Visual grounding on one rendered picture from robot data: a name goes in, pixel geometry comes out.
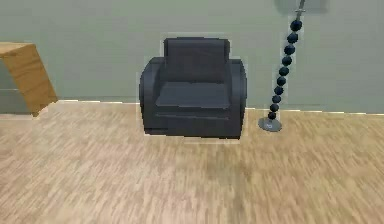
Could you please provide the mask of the black beaded floor lamp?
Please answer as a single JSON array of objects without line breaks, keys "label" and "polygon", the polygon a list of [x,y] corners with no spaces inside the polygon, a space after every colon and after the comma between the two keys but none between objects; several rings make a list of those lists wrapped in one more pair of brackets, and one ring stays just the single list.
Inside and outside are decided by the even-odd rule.
[{"label": "black beaded floor lamp", "polygon": [[324,13],[327,8],[328,0],[295,0],[298,7],[295,9],[295,16],[289,24],[289,34],[286,37],[286,43],[282,49],[282,58],[278,70],[278,76],[273,87],[273,96],[271,105],[266,117],[258,120],[261,129],[268,132],[279,132],[282,124],[278,120],[278,113],[284,93],[284,86],[287,84],[287,76],[290,72],[289,66],[293,62],[293,55],[296,52],[295,44],[299,40],[299,32],[303,28],[302,17],[306,11],[305,4],[310,4],[309,10],[313,13]]}]

